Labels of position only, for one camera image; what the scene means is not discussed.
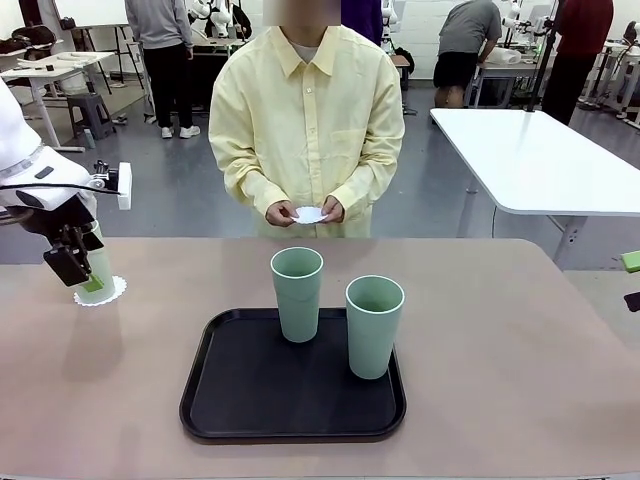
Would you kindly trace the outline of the person's right hand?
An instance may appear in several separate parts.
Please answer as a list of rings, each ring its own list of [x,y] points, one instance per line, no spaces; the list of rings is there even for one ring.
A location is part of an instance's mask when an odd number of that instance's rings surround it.
[[[293,204],[288,201],[279,201],[270,205],[266,211],[265,219],[275,227],[287,228],[296,222],[298,214]]]

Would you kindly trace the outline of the person's left hand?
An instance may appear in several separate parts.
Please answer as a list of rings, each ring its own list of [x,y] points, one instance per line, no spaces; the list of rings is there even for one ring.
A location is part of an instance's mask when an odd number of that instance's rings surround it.
[[[345,210],[343,205],[334,196],[329,195],[322,206],[322,223],[341,223],[344,219]]]

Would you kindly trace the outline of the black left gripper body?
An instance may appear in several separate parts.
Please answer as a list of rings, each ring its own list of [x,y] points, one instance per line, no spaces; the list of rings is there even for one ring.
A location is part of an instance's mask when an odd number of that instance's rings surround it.
[[[50,245],[61,242],[63,230],[90,225],[94,215],[81,199],[69,199],[55,210],[34,209],[22,222],[27,232],[44,237]]]

